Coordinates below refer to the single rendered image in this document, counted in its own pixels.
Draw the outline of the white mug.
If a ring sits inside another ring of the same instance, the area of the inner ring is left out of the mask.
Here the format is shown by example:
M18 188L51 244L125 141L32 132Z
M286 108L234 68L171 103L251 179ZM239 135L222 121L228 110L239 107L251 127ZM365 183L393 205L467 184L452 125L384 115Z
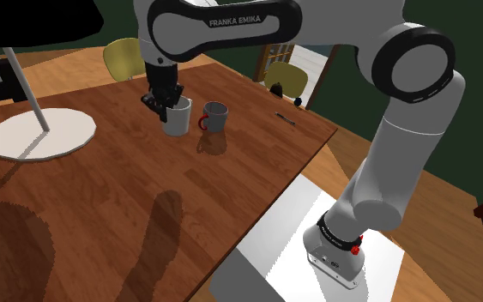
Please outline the white mug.
M168 136L183 136L189 131L192 100L181 96L173 108L166 108L167 122L162 129Z

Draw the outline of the black pen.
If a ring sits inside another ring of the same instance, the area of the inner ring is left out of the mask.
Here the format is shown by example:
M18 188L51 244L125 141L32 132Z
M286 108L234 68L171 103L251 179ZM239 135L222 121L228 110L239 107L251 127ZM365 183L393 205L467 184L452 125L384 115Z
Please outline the black pen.
M275 116L277 116L278 118L281 118L282 120L284 120L284 121L288 122L289 124L291 124L291 125L293 125L293 126L294 126L294 125L296 125L296 123L295 123L294 121L292 121L291 119L289 119L289 118L287 118L287 117L283 116L282 114L280 114L280 113L278 113L278 112L275 112Z

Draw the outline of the yellow-green chair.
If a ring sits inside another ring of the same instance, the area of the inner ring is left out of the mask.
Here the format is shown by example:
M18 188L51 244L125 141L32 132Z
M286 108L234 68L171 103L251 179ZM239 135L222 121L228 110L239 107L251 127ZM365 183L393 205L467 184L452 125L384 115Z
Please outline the yellow-green chair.
M130 80L146 72L137 38L112 41L103 50L103 60L116 82Z
M284 62L273 62L264 77L264 86L279 82L283 87L283 96L298 98L304 92L308 75L299 67Z

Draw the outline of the white grey robot stand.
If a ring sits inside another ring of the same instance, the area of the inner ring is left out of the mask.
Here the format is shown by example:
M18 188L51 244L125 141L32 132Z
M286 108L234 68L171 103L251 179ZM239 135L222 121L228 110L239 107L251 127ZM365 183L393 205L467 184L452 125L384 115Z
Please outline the white grey robot stand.
M368 230L365 264L347 289L309 263L303 233L335 200L299 175L213 273L217 302L391 302L404 251Z

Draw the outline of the white lamp with black shade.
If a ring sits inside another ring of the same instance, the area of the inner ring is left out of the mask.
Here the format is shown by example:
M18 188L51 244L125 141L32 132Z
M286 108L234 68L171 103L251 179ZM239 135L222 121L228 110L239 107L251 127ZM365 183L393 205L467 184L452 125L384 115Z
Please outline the white lamp with black shade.
M0 47L32 107L0 123L0 157L49 160L93 138L96 123L86 113L39 106L14 49L83 39L98 33L103 24L94 0L0 0Z

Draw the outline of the wooden table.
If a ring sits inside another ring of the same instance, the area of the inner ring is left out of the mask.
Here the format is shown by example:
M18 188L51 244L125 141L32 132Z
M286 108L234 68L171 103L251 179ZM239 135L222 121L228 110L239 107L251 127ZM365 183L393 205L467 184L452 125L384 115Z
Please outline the wooden table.
M142 78L40 100L97 129L58 159L0 158L0 302L185 302L335 133L217 63L179 80L181 137L140 101ZM228 107L221 132L198 126L210 101ZM0 122L27 109L0 106Z

